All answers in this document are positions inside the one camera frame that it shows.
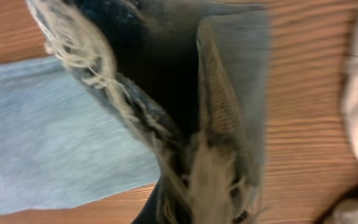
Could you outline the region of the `light blue denim jeans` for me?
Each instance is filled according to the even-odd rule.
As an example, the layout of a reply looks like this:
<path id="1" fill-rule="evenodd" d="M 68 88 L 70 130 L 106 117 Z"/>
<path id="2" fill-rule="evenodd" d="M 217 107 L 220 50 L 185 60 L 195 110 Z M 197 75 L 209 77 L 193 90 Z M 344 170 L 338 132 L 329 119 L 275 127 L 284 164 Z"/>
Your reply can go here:
<path id="1" fill-rule="evenodd" d="M 0 65 L 0 215 L 160 180 L 159 223 L 262 211 L 269 22 L 260 4 L 28 1 L 45 59 Z"/>

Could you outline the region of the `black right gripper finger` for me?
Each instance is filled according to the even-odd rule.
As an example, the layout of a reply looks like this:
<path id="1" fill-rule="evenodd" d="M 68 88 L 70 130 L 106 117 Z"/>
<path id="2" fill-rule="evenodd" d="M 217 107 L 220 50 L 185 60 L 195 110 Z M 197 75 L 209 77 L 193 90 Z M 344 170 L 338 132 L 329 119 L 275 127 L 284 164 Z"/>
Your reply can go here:
<path id="1" fill-rule="evenodd" d="M 157 204 L 158 204 L 158 192 L 160 189 L 160 180 L 157 181 L 150 197 L 146 201 L 142 210 L 132 221 L 131 224 L 159 224 L 157 220 Z"/>

